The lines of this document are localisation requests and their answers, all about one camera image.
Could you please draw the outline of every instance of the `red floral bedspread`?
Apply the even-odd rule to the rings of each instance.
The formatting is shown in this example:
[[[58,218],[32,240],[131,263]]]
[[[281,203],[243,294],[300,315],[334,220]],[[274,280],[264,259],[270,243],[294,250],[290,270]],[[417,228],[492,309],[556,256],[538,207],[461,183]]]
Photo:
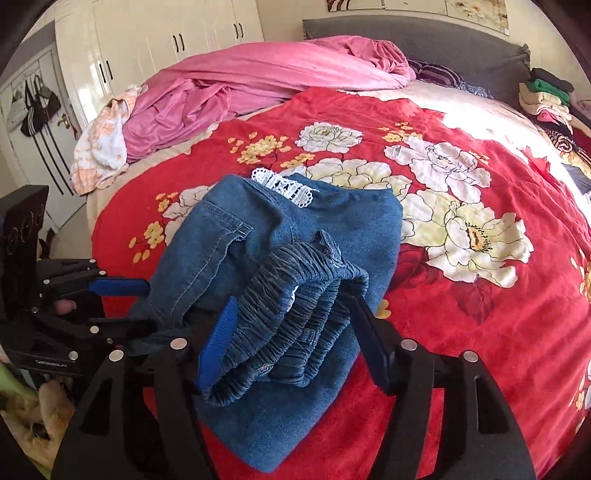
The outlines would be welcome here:
[[[312,88],[248,121],[224,122],[189,155],[117,192],[96,224],[94,256],[110,275],[149,278],[193,205],[229,173],[267,167],[391,189],[404,207],[403,242],[378,316],[431,351],[478,352],[542,474],[591,406],[589,229],[536,166],[543,161],[525,164],[498,143],[448,129],[442,118],[407,99]],[[106,301],[112,315],[128,306]],[[273,474],[206,437],[223,479],[364,479],[392,405],[359,358],[336,401]],[[436,458],[442,405],[437,395],[423,475]]]

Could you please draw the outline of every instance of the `gray headboard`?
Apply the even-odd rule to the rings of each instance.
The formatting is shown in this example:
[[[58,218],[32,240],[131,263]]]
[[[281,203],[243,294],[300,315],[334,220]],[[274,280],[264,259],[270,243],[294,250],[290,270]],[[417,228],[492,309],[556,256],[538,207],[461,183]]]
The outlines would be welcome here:
[[[529,74],[527,45],[445,21],[398,15],[351,15],[304,20],[306,38],[361,35],[391,40],[409,58],[438,63],[467,83],[485,87],[497,100],[519,108],[518,83]]]

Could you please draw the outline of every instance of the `green clothing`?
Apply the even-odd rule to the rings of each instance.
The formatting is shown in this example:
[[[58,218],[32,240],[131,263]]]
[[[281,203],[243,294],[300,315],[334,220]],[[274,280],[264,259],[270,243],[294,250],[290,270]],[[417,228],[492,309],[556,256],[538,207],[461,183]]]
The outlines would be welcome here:
[[[568,93],[541,79],[535,79],[533,82],[528,82],[527,88],[530,89],[530,92],[551,93],[552,95],[556,95],[558,98],[560,98],[563,105],[570,105],[570,97]]]

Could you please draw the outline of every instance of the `pink blanket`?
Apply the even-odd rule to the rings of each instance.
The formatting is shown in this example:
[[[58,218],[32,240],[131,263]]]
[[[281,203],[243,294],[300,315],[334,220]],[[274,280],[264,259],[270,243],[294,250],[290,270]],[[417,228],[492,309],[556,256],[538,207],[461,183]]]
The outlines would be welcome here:
[[[189,57],[146,81],[123,126],[128,162],[183,142],[214,122],[277,105],[312,86],[402,88],[415,79],[387,40],[343,35],[249,43]]]

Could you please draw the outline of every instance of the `clothes pile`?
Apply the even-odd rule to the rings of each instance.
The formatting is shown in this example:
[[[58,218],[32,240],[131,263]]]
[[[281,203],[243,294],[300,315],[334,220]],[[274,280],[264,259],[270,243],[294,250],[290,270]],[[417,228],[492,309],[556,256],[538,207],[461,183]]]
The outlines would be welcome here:
[[[519,104],[558,152],[575,185],[591,192],[591,119],[571,83],[544,69],[532,69],[519,84]]]

